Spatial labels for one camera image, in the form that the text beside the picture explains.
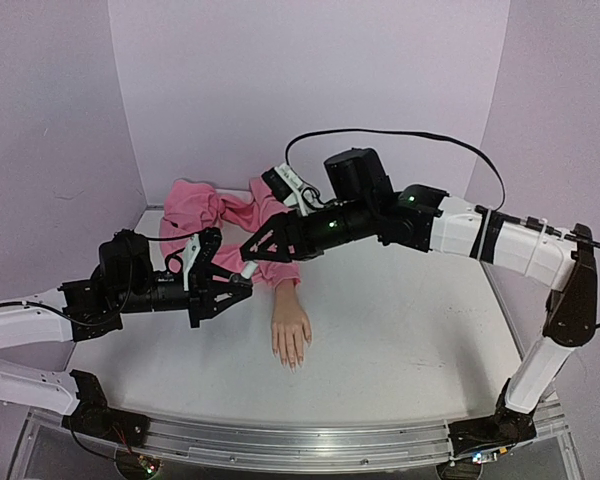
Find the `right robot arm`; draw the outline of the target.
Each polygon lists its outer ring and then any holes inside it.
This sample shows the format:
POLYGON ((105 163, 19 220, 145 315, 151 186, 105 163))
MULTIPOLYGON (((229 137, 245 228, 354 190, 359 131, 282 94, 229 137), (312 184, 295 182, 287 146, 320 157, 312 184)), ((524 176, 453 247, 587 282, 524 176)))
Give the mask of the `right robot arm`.
POLYGON ((550 290, 538 340, 508 379, 492 415, 449 426, 459 453, 509 446, 532 439, 533 415, 546 388, 570 354, 594 336, 598 274, 588 227, 558 229, 471 204, 424 185, 394 191, 377 152, 350 149, 324 167, 334 202, 311 211, 295 172, 282 165, 263 178, 276 198, 291 193, 295 210, 271 216, 241 246, 245 261, 291 263, 374 236, 424 253, 470 258, 534 279, 550 290))

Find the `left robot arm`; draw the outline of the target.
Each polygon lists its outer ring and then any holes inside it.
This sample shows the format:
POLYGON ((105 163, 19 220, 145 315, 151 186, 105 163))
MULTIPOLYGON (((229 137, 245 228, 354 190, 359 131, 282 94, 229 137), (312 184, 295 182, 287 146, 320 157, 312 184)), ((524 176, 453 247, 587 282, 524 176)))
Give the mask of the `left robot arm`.
MULTIPOLYGON (((90 278, 0 302, 0 350, 94 340, 122 329, 129 314, 182 311, 197 328, 253 292, 255 262, 237 272, 214 264, 221 241, 216 227, 193 234, 179 254, 179 271, 158 271, 151 239, 122 230, 100 245, 90 278)), ((149 427, 147 416, 112 407, 98 378, 76 369, 45 371, 0 359, 0 401, 58 413, 73 433, 127 447, 142 446, 149 427)))

